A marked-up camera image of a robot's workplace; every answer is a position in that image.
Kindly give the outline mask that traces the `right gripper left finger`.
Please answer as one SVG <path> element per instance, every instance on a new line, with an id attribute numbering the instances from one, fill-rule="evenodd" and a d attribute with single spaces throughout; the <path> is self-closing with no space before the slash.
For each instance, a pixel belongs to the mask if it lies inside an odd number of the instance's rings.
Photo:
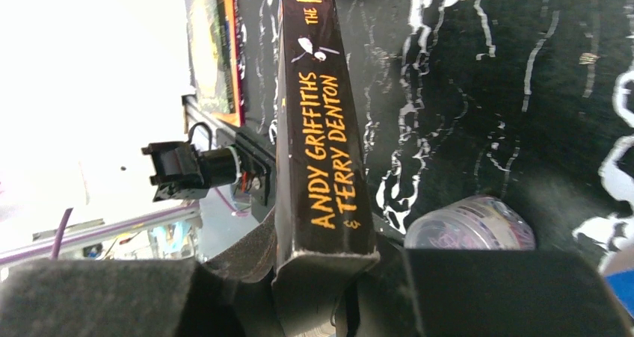
<path id="1" fill-rule="evenodd" d="M 3 336 L 243 336 L 232 295 L 274 260 L 274 217 L 207 262 L 49 260 L 1 284 Z"/>

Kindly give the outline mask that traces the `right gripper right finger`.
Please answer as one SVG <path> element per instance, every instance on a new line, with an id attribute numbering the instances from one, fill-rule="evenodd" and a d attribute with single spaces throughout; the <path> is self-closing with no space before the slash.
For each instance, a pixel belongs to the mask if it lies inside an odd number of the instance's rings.
<path id="1" fill-rule="evenodd" d="M 633 321 L 584 258 L 565 251 L 406 249 L 346 291 L 338 336 L 631 336 Z"/>

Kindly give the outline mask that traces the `169-storey treehouse book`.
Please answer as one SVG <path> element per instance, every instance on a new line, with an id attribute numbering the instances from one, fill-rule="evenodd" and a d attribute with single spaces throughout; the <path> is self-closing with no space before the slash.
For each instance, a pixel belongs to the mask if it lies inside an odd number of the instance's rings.
<path id="1" fill-rule="evenodd" d="M 280 0 L 277 316 L 288 336 L 328 322 L 380 258 L 335 0 Z"/>

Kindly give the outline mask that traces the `blue 91-storey treehouse book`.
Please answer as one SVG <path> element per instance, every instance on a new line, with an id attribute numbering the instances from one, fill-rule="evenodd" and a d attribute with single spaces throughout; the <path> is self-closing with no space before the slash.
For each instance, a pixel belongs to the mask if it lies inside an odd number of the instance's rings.
<path id="1" fill-rule="evenodd" d="M 633 318 L 633 245 L 607 257 L 601 271 L 616 298 Z"/>

